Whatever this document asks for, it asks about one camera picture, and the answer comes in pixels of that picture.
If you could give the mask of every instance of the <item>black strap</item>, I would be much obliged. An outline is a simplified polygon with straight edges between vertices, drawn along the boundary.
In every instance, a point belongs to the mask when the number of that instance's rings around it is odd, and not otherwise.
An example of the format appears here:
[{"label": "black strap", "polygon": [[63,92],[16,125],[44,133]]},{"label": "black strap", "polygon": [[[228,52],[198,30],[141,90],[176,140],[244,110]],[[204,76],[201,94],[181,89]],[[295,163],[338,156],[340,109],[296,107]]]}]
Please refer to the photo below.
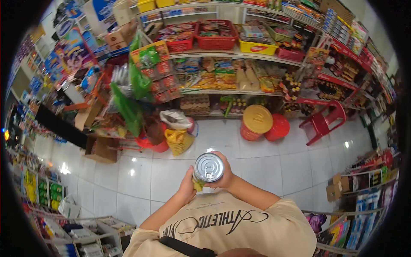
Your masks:
[{"label": "black strap", "polygon": [[198,247],[189,245],[188,243],[185,243],[183,241],[180,241],[175,238],[168,237],[168,236],[163,236],[162,238],[160,238],[160,243],[176,250],[177,252],[187,255],[189,257],[215,257],[217,256],[217,254],[215,254],[210,249],[207,249],[207,248],[200,249]]}]

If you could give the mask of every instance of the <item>green plastic bag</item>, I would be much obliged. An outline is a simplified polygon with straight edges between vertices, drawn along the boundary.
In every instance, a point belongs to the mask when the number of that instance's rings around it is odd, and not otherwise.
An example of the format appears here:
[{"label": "green plastic bag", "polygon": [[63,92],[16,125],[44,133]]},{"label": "green plastic bag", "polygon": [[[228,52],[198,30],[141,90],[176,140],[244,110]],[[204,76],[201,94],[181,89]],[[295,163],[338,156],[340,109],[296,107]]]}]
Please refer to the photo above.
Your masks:
[{"label": "green plastic bag", "polygon": [[115,82],[110,83],[113,100],[126,122],[127,129],[138,137],[143,127],[143,108],[140,104],[126,98]]}]

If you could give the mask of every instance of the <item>pull tab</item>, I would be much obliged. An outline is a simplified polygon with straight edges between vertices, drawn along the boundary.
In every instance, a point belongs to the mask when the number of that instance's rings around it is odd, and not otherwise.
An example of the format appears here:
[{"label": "pull tab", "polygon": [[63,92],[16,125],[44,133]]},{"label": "pull tab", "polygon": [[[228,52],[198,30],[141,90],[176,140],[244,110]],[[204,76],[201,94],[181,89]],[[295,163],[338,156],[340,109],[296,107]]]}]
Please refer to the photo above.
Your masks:
[{"label": "pull tab", "polygon": [[261,113],[255,113],[253,116],[253,120],[258,123],[263,123],[263,115]]},{"label": "pull tab", "polygon": [[214,167],[210,167],[210,166],[205,167],[205,175],[206,175],[205,178],[206,179],[212,179],[213,171],[214,171]]}]

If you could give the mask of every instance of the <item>yellow plastic bag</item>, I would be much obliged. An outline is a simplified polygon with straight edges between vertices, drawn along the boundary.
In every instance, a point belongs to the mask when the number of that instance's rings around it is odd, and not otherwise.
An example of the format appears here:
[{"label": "yellow plastic bag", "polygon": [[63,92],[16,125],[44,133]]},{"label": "yellow plastic bag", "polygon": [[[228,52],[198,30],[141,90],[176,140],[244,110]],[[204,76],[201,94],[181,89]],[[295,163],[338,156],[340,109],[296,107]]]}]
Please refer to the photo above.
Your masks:
[{"label": "yellow plastic bag", "polygon": [[186,151],[194,142],[194,137],[187,133],[187,130],[166,130],[164,135],[167,144],[173,152],[173,156],[177,156]]}]

